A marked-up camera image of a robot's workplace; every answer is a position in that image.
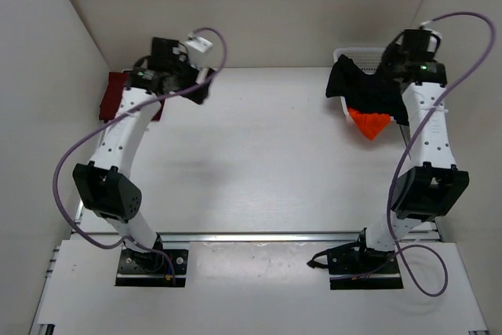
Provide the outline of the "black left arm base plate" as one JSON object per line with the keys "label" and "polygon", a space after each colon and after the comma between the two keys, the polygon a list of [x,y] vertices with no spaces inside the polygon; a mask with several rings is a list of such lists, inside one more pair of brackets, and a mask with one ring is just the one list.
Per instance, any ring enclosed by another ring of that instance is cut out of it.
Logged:
{"label": "black left arm base plate", "polygon": [[188,246],[163,245],[166,259],[156,253],[138,253],[123,248],[120,253],[115,285],[120,287],[184,288],[187,277]]}

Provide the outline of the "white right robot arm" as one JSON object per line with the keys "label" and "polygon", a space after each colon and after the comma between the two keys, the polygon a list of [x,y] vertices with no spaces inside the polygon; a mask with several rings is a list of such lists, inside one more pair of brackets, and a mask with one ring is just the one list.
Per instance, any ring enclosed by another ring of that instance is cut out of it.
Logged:
{"label": "white right robot arm", "polygon": [[442,36],[432,29],[405,29],[385,49],[381,67],[401,90],[409,123],[409,141],[389,188],[383,219],[360,235],[363,246],[352,253],[353,265],[372,271],[381,253],[414,228],[444,217],[469,184],[459,169],[446,126],[446,69],[435,60]]}

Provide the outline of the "dark red t shirt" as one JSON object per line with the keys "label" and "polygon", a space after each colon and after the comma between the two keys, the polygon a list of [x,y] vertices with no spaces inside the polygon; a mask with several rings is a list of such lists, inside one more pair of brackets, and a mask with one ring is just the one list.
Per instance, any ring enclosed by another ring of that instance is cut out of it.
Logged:
{"label": "dark red t shirt", "polygon": [[100,121],[106,123],[115,117],[128,78],[129,72],[110,72],[108,74],[107,88],[100,103]]}

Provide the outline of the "black t shirt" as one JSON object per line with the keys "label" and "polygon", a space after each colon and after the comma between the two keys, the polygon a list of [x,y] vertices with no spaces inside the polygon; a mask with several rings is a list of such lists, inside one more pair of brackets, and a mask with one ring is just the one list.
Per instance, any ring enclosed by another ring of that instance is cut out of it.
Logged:
{"label": "black t shirt", "polygon": [[348,107],[363,114],[387,114],[399,125],[409,124],[399,84],[387,80],[379,67],[374,74],[366,74],[344,54],[329,74],[326,98],[332,97],[343,97]]}

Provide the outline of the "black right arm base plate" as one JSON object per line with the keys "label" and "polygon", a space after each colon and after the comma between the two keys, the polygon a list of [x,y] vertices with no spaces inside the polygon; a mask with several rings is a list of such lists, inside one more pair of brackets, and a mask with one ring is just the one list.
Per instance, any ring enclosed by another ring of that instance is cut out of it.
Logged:
{"label": "black right arm base plate", "polygon": [[391,255],[355,241],[316,253],[307,266],[326,269],[331,290],[402,289],[398,262]]}

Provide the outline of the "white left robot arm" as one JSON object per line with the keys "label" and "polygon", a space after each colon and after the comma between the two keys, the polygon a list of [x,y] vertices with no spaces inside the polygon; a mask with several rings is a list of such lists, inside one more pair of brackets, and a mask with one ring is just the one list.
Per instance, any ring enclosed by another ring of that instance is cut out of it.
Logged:
{"label": "white left robot arm", "polygon": [[137,254],[147,272],[162,268],[165,254],[158,234],[140,212],[141,190],[131,181],[133,160],[147,128],[175,96],[203,104],[216,70],[203,67],[213,44],[191,33],[183,42],[154,37],[149,55],[126,75],[113,118],[99,133],[100,146],[88,162],[75,165],[72,176],[84,207],[108,222],[120,243]]}

